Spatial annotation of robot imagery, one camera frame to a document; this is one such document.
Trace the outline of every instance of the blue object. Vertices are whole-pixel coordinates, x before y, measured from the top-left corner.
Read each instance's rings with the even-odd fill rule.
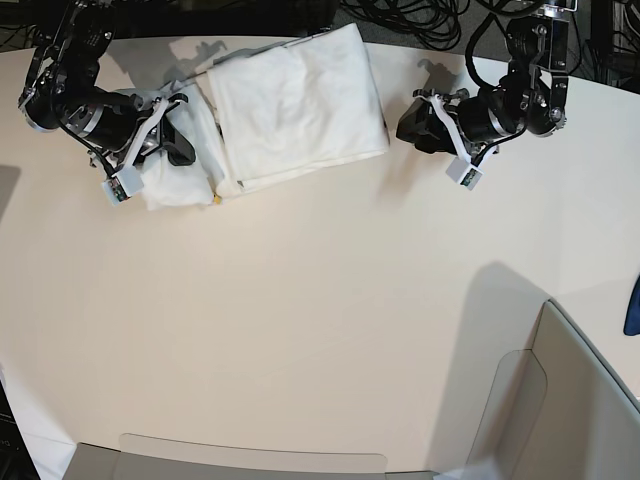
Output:
[[[630,337],[640,334],[640,278],[636,281],[631,292],[623,332]]]

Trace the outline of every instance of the white towel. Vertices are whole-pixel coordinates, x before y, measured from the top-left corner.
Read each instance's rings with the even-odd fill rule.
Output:
[[[354,24],[208,72],[226,150],[221,197],[248,193],[389,148]]]

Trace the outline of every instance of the table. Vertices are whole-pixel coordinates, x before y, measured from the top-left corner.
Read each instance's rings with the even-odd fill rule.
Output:
[[[99,85],[157,87],[273,41],[114,42]],[[430,75],[475,91],[460,56],[368,49],[392,137]],[[149,213],[111,207],[82,147],[27,126],[30,56],[0,55],[0,163],[20,169],[0,221],[0,363],[47,475],[69,445],[123,433],[461,467],[499,360],[530,346],[550,296],[640,393],[638,340],[622,335],[640,97],[572,80],[566,128],[504,145],[473,192],[445,175],[449,156],[393,139],[223,206]],[[46,439],[67,453],[47,460]]]

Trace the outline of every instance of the cable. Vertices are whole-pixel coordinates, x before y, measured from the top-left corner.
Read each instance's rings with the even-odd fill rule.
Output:
[[[451,50],[460,43],[459,17],[471,0],[341,0],[352,17],[393,32],[413,35],[430,50]]]
[[[536,0],[532,5],[529,5],[528,7],[522,8],[520,10],[504,10],[503,7],[506,5],[506,3],[509,3],[508,1],[506,3],[499,2],[498,5],[494,7],[484,0],[476,0],[476,2],[478,2],[482,7],[489,10],[494,15],[507,18],[522,18],[531,15],[532,13],[537,12],[545,4],[545,1],[546,0]]]
[[[58,70],[56,68],[56,70],[54,71],[54,74],[52,76],[52,79],[51,79],[51,89],[49,90],[49,109],[53,113],[53,118],[55,118],[56,123],[62,129],[62,131],[64,131],[67,135],[69,135],[71,138],[73,138],[77,142],[80,142],[82,145],[87,147],[96,156],[98,161],[102,164],[102,167],[104,168],[104,173],[107,175],[107,178],[111,178],[113,176],[113,174],[115,173],[113,165],[111,165],[111,163],[109,163],[109,161],[106,158],[104,158],[104,155],[102,155],[102,153],[100,153],[100,151],[96,147],[91,145],[84,138],[81,138],[78,135],[76,135],[74,132],[72,132],[62,122],[62,120],[60,120],[60,117],[58,116],[58,113],[56,112],[55,104],[54,104],[54,101],[53,101],[54,100],[54,95],[55,95],[55,86],[56,86],[55,80],[56,80],[57,76],[58,76]]]
[[[22,30],[23,28],[25,28],[26,25],[22,25],[21,27],[19,27],[17,30],[13,31],[11,30],[13,33],[11,35],[9,35],[9,38],[7,38],[4,42],[2,42],[0,44],[0,48],[4,47],[5,45],[9,45],[9,42],[11,40],[13,40],[13,37],[15,37],[18,33],[20,33],[20,30]]]
[[[582,39],[580,38],[580,30],[578,30],[578,21],[576,20],[576,15],[574,12],[571,12],[571,22],[573,23],[573,28],[576,31],[576,41],[578,42],[578,63],[576,63],[575,67],[569,70],[569,75],[573,75],[582,65]]]
[[[509,1],[510,0],[500,0],[495,8],[502,8],[507,3],[509,3]],[[478,71],[476,70],[476,66],[473,62],[473,52],[476,48],[476,45],[478,44],[478,41],[480,40],[480,38],[482,38],[482,36],[489,29],[489,27],[491,26],[491,23],[493,22],[496,22],[496,24],[498,24],[500,31],[502,31],[503,35],[505,35],[506,32],[503,31],[504,29],[502,28],[502,24],[500,24],[500,22],[498,21],[498,17],[494,13],[490,13],[486,16],[486,18],[482,21],[482,23],[478,26],[478,28],[476,28],[476,30],[471,34],[471,37],[469,38],[469,42],[467,43],[467,47],[464,50],[465,64],[467,67],[467,72],[469,72],[469,76],[471,77],[471,80],[473,80],[473,82],[476,85],[478,85],[480,88],[485,88],[489,90],[493,90],[496,87],[491,85],[490,83],[485,82],[482,78],[480,78],[480,75],[478,74]]]

